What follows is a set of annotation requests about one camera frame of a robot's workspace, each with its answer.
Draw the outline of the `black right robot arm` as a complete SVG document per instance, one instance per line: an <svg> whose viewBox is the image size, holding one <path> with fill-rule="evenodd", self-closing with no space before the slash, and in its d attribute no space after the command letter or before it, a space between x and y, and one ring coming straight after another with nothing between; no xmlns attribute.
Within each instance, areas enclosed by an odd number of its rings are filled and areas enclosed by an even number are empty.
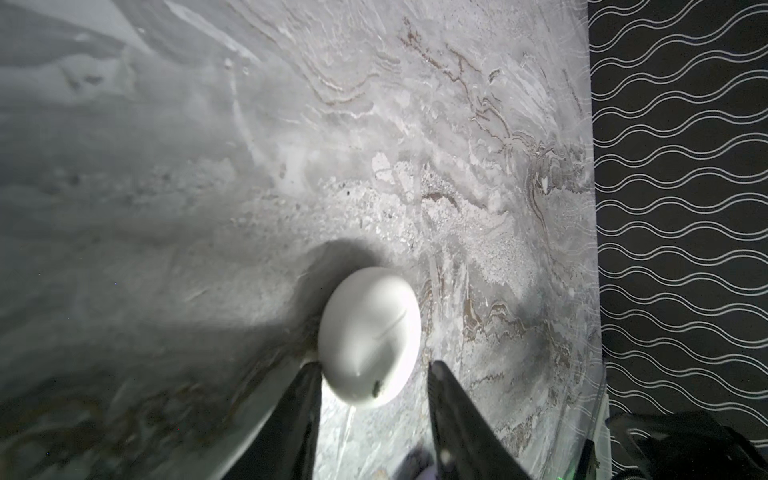
<svg viewBox="0 0 768 480"><path fill-rule="evenodd" d="M705 411L618 413L605 421L634 462L615 479L765 479L767 460Z"/></svg>

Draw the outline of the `white earbud charging case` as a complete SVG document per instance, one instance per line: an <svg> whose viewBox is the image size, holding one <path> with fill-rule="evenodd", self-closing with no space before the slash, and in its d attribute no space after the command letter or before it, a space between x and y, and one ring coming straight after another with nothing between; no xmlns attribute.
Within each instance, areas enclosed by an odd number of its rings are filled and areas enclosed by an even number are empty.
<svg viewBox="0 0 768 480"><path fill-rule="evenodd" d="M391 269L368 267L345 278L321 317L318 359L342 402L379 408L402 391L421 343L418 299Z"/></svg>

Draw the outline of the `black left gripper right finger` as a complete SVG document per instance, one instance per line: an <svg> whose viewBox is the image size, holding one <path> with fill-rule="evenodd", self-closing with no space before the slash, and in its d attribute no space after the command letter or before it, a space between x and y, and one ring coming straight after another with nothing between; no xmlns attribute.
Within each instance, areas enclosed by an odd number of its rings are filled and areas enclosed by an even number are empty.
<svg viewBox="0 0 768 480"><path fill-rule="evenodd" d="M444 362L430 363L427 392L439 479L529 478Z"/></svg>

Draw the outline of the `purple earbud charging case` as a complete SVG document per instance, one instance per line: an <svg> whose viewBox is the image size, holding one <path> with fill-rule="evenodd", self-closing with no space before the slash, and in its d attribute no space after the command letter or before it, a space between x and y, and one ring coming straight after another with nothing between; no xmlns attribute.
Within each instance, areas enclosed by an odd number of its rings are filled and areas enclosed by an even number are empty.
<svg viewBox="0 0 768 480"><path fill-rule="evenodd" d="M436 480L437 467L431 452L416 446L405 456L397 468L395 480Z"/></svg>

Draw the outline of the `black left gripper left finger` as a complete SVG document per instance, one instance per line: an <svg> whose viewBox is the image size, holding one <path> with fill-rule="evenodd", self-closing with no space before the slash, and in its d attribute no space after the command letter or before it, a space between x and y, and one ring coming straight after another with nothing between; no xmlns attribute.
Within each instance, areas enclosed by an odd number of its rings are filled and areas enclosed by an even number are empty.
<svg viewBox="0 0 768 480"><path fill-rule="evenodd" d="M226 479L311 479L322 407L322 369L302 366Z"/></svg>

